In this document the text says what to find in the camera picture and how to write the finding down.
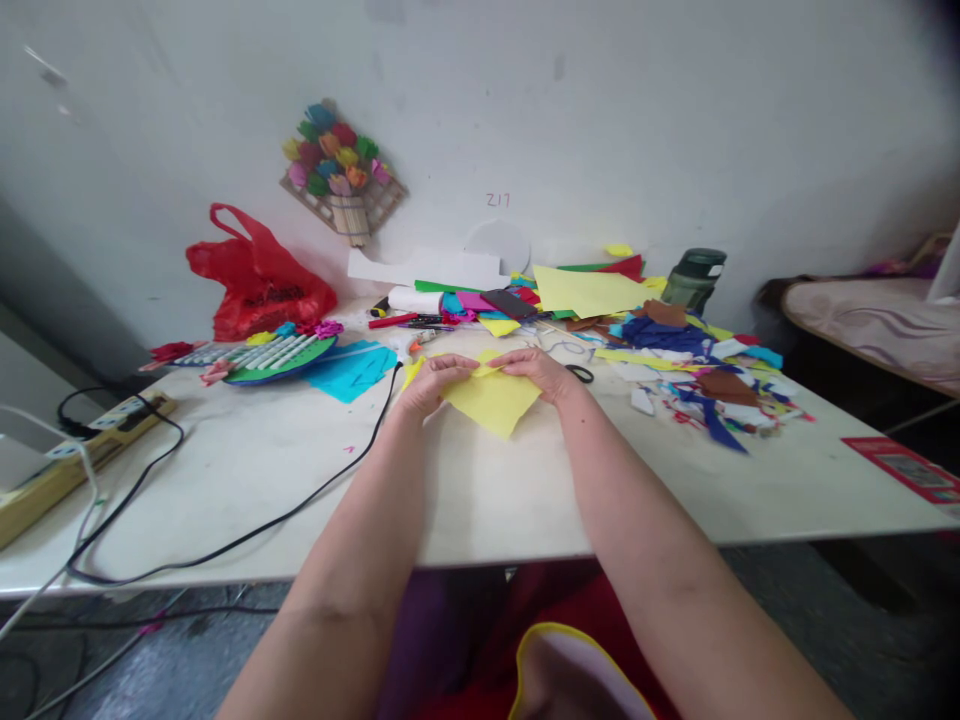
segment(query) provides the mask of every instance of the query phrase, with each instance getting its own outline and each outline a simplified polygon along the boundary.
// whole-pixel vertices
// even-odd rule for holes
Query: white wall
[[[77,388],[0,332],[0,404],[11,405],[57,427],[57,406]],[[66,414],[78,422],[90,422],[104,408],[86,396],[70,401]],[[0,434],[9,435],[38,452],[47,452],[60,437],[29,420],[0,412]]]
[[[6,0],[0,19],[0,193],[146,347],[209,336],[220,289],[183,250],[221,237],[213,201],[371,291],[277,185],[326,96],[410,188],[385,259],[495,217],[542,263],[630,242],[665,273],[722,248],[708,314],[739,330],[766,279],[855,271],[957,219],[949,68],[905,0]]]

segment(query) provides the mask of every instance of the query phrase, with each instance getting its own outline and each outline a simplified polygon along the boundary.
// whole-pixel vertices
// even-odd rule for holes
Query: phone
[[[540,312],[530,303],[525,303],[506,290],[488,290],[485,293],[480,293],[480,297],[514,320],[525,320]]]

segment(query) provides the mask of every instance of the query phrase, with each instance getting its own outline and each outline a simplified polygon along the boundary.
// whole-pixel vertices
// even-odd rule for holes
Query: pink paper
[[[497,312],[497,309],[480,297],[480,293],[458,292],[457,300],[463,305],[464,310],[476,310],[477,312]]]

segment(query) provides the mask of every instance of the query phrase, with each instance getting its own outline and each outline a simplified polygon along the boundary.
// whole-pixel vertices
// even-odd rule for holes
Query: table
[[[358,317],[369,304],[355,301],[342,312]],[[341,342],[396,332],[349,331]],[[483,330],[458,330],[442,334],[428,351],[476,356],[487,348],[523,347],[531,339],[515,335],[494,339]],[[556,332],[541,339],[545,348],[569,340]],[[564,363],[586,362],[566,347],[555,348],[553,355]],[[817,422],[793,421],[778,438],[746,437],[742,442],[750,455],[745,456],[674,422],[662,408],[654,418],[638,413],[630,407],[632,386],[606,361],[586,366],[596,375],[589,387],[604,410],[719,545],[960,527],[840,442],[878,433],[812,392],[804,390],[797,402]],[[199,372],[175,370],[156,383],[179,402],[172,417],[187,431],[187,440],[158,464],[85,567],[127,577],[195,558],[292,508],[362,451],[389,386],[388,376],[343,405],[302,380],[203,388]],[[395,394],[402,379],[401,371]],[[509,442],[445,406],[428,421],[426,437],[429,499],[421,566],[591,553],[552,406],[534,404]],[[105,468],[105,510],[174,439],[173,429],[161,425]],[[348,483],[349,477],[342,478],[299,515],[212,562],[127,587],[290,580]],[[28,594],[62,565],[87,500],[81,488],[0,553],[0,597]],[[50,590],[100,591],[71,579]]]

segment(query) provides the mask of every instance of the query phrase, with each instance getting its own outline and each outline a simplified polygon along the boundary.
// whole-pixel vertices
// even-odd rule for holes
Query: red plastic bag
[[[220,222],[219,210],[233,213],[250,238]],[[288,320],[315,325],[337,306],[333,288],[294,260],[265,225],[222,203],[210,206],[210,222],[232,237],[191,245],[187,261],[197,275],[227,289],[213,316],[214,340],[245,340]]]

